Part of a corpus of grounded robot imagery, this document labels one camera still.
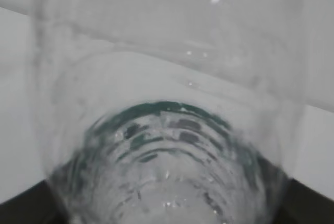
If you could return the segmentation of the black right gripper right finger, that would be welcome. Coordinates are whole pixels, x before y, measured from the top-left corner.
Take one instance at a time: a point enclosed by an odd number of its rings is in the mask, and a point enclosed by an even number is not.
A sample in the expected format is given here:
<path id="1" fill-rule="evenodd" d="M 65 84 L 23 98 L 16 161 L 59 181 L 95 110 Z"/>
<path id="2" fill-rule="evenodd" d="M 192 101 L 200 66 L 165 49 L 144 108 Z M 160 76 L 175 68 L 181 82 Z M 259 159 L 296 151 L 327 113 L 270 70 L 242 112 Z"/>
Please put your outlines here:
<path id="1" fill-rule="evenodd" d="M 277 212 L 277 223 L 333 224 L 333 201 L 292 180 Z"/>

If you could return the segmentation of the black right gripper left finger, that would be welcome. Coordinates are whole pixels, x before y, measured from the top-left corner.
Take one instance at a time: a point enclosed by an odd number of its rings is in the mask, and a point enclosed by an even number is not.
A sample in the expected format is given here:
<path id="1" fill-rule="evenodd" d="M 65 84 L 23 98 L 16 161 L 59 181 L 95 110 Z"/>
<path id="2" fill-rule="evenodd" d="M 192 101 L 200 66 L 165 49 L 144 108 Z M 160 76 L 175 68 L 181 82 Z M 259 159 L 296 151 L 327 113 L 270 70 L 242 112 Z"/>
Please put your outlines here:
<path id="1" fill-rule="evenodd" d="M 68 214 L 41 181 L 23 193 L 1 203 L 1 223 L 40 224 L 68 223 Z"/>

